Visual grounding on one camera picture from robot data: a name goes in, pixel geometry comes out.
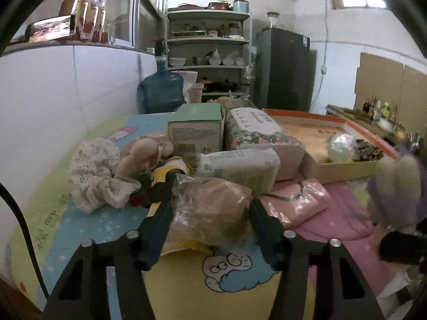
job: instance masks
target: pink tablecloth section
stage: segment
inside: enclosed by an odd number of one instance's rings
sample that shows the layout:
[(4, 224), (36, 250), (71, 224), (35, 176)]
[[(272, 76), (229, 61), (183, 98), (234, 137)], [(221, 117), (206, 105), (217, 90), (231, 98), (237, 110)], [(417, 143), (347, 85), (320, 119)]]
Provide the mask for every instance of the pink tablecloth section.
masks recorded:
[[(278, 190), (289, 184), (291, 182), (278, 182), (273, 189)], [(364, 182), (359, 184), (362, 188), (366, 188), (363, 185)], [(358, 200), (360, 193), (356, 197), (354, 189), (348, 182), (326, 184), (325, 188), (332, 198), (329, 207), (294, 230), (304, 238), (313, 241), (326, 242), (330, 238), (340, 239), (353, 256), (373, 292), (379, 295), (392, 281), (396, 272), (391, 264), (380, 260), (377, 254), (372, 223), (358, 219), (360, 215), (368, 215)], [(310, 278), (315, 281), (314, 269), (310, 270)]]

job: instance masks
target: white floral fabric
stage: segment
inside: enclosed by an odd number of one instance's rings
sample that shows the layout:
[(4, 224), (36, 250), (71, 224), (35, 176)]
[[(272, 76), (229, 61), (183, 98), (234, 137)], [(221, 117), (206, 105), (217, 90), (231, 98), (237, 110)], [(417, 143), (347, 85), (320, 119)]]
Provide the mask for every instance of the white floral fabric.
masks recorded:
[(115, 177), (119, 148), (110, 140), (96, 138), (83, 141), (69, 169), (71, 196), (84, 213), (92, 213), (105, 203), (122, 208), (141, 183), (127, 177)]

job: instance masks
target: white tissue package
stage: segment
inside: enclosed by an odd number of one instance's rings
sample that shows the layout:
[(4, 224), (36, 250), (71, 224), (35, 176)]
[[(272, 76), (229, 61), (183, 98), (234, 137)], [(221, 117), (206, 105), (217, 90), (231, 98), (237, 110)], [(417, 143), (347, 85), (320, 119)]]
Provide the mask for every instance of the white tissue package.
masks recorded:
[(279, 156), (272, 148), (197, 155), (197, 176), (222, 178), (246, 186), (253, 197), (271, 191), (279, 167)]

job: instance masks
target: green box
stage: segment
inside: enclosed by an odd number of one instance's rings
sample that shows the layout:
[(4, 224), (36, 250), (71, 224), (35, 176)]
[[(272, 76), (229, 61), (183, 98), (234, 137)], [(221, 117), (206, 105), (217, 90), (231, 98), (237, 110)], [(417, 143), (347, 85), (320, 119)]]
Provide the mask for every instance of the green box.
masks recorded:
[(224, 109), (219, 103), (186, 103), (169, 119), (174, 155), (197, 166), (197, 154), (223, 150)]

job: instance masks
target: pink plastic package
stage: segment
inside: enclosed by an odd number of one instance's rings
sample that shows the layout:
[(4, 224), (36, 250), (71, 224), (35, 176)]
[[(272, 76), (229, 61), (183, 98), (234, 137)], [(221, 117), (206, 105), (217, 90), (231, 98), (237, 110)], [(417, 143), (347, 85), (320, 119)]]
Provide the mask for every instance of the pink plastic package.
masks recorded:
[(259, 199), (268, 215), (279, 219), (285, 228), (290, 228), (328, 207), (330, 195), (317, 179), (311, 178)]

